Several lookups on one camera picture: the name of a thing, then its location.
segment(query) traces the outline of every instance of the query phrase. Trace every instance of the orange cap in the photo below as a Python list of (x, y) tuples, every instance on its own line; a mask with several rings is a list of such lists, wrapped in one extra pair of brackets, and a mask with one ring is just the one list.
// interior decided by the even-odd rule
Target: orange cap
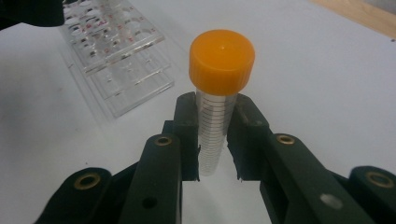
[(190, 48), (190, 79), (212, 95), (238, 93), (248, 83), (254, 48), (244, 36), (228, 30), (198, 35)]

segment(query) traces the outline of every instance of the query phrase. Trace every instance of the screw hole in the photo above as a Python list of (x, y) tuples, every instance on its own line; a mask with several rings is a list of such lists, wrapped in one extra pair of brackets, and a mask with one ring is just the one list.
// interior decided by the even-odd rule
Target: screw hole
[(151, 209), (157, 205), (157, 199), (153, 197), (148, 197), (143, 200), (142, 206), (146, 209)]

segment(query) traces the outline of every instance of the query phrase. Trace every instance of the white table surface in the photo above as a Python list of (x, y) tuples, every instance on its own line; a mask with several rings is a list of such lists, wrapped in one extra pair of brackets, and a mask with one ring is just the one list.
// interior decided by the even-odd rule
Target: white table surface
[[(330, 170), (396, 173), (396, 43), (309, 1), (131, 1), (167, 38), (176, 86), (111, 122), (94, 118), (64, 64), (58, 29), (0, 32), (0, 223), (33, 223), (71, 174), (115, 174), (194, 91), (188, 51), (198, 34), (231, 29), (255, 46), (242, 93), (275, 133), (304, 141)], [(184, 183), (183, 223), (270, 223), (258, 182), (241, 182), (228, 150), (201, 182)]]

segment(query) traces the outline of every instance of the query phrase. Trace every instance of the clear tube rack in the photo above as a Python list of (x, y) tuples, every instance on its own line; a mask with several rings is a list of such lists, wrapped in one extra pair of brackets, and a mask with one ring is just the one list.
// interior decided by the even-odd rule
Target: clear tube rack
[(129, 2), (117, 1), (66, 1), (61, 27), (79, 72), (115, 118), (174, 84), (157, 48), (163, 34)]

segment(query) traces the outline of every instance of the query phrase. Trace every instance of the plastic tube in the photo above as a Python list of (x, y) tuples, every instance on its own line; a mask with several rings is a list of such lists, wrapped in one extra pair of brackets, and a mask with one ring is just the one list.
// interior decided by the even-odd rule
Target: plastic tube
[(197, 88), (200, 175), (216, 171), (236, 95), (247, 85), (253, 63), (253, 46), (233, 31), (208, 31), (191, 44), (190, 78)]

